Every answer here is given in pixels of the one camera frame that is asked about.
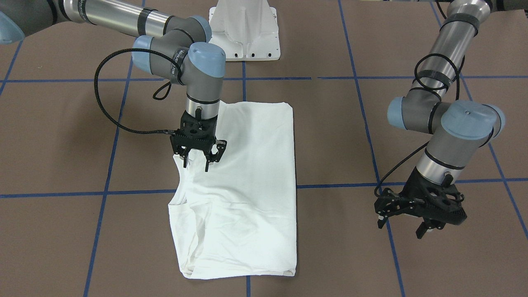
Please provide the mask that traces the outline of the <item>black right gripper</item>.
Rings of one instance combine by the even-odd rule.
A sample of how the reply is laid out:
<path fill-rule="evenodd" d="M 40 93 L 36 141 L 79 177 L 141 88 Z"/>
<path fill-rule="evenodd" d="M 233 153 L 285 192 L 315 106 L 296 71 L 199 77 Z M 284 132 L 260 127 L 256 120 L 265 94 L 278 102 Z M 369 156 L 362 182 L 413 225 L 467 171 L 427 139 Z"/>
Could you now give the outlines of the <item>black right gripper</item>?
<path fill-rule="evenodd" d="M 183 160 L 183 167 L 187 167 L 189 153 L 192 149 L 201 150 L 206 157 L 205 172 L 209 171 L 211 163 L 219 162 L 226 151 L 227 141 L 216 139 L 215 131 L 218 117 L 208 120 L 197 120 L 184 113 L 181 117 L 180 128 L 170 135 L 170 142 L 174 154 Z"/>

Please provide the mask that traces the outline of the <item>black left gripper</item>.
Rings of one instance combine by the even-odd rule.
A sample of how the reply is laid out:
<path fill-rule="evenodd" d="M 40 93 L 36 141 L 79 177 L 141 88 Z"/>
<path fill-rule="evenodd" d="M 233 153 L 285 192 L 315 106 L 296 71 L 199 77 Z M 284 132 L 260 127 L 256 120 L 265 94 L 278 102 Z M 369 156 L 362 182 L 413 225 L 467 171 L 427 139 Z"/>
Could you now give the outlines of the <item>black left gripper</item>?
<path fill-rule="evenodd" d="M 445 172 L 440 184 L 436 184 L 415 168 L 400 193 L 385 188 L 376 199 L 377 226 L 382 229 L 389 217 L 400 214 L 422 217 L 424 221 L 415 231 L 417 239 L 422 239 L 428 231 L 442 230 L 445 224 L 459 225 L 464 222 L 467 214 L 462 201 L 464 195 L 454 185 L 451 172 Z"/>

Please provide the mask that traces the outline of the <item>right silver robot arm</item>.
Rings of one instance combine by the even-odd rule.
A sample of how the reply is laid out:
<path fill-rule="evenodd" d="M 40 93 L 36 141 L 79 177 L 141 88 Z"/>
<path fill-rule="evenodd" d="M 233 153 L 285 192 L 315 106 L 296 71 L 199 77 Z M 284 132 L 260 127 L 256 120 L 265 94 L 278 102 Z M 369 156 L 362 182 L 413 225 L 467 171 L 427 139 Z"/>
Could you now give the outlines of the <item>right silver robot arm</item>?
<path fill-rule="evenodd" d="M 183 19 L 153 8 L 120 0 L 2 0 L 1 43 L 9 45 L 62 22 L 90 23 L 134 36 L 130 49 L 116 51 L 100 62 L 94 92 L 104 115 L 135 134 L 168 134 L 175 155 L 187 166 L 192 150 L 202 151 L 205 171 L 219 162 L 227 141 L 217 139 L 220 95 L 226 53 L 210 43 L 212 29 L 200 16 Z M 99 95 L 99 73 L 113 57 L 132 53 L 134 66 L 164 79 L 163 88 L 186 86 L 186 107 L 177 130 L 134 130 L 105 110 Z"/>

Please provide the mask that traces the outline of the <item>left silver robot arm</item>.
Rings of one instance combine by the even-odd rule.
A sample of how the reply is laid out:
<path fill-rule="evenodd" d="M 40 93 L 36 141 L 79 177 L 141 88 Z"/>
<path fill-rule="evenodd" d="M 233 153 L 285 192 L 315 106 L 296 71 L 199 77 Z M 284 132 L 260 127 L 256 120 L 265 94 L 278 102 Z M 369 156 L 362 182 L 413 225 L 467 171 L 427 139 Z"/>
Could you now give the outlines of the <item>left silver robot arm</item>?
<path fill-rule="evenodd" d="M 376 186 L 378 228 L 392 216 L 420 217 L 415 232 L 420 239 L 467 218 L 464 194 L 455 182 L 474 153 L 505 126 L 498 107 L 460 99 L 464 55 L 493 9 L 491 0 L 452 1 L 430 53 L 415 65 L 408 93 L 391 101 L 389 124 L 430 134 L 431 139 L 420 147 L 424 152 L 401 192 Z"/>

